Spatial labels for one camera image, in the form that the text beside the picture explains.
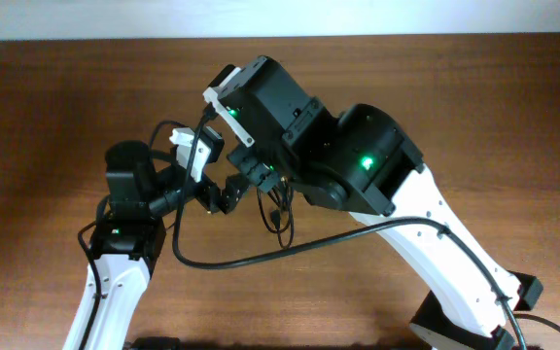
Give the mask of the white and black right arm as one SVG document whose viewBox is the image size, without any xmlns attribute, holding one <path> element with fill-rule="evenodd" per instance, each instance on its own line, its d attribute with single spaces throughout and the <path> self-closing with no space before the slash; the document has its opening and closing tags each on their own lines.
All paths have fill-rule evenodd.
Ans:
<svg viewBox="0 0 560 350">
<path fill-rule="evenodd" d="M 230 162 L 263 191 L 287 183 L 313 205 L 349 213 L 429 287 L 411 329 L 436 349 L 519 349 L 518 311 L 538 278 L 498 265 L 458 219 L 418 147 L 382 110 L 338 116 L 275 60 L 228 66 L 204 99 L 235 133 Z"/>
</svg>

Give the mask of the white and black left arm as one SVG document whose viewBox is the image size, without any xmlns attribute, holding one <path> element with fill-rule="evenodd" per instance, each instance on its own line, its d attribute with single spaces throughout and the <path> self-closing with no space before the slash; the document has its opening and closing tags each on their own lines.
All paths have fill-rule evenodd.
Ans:
<svg viewBox="0 0 560 350">
<path fill-rule="evenodd" d="M 160 255 L 164 216 L 196 199 L 212 213 L 232 211 L 248 190 L 243 175 L 227 177 L 224 189 L 208 177 L 183 185 L 185 170 L 173 155 L 142 141 L 123 141 L 105 154 L 109 193 L 80 244 L 88 260 L 87 281 L 67 349 L 121 349 L 140 298 Z"/>
</svg>

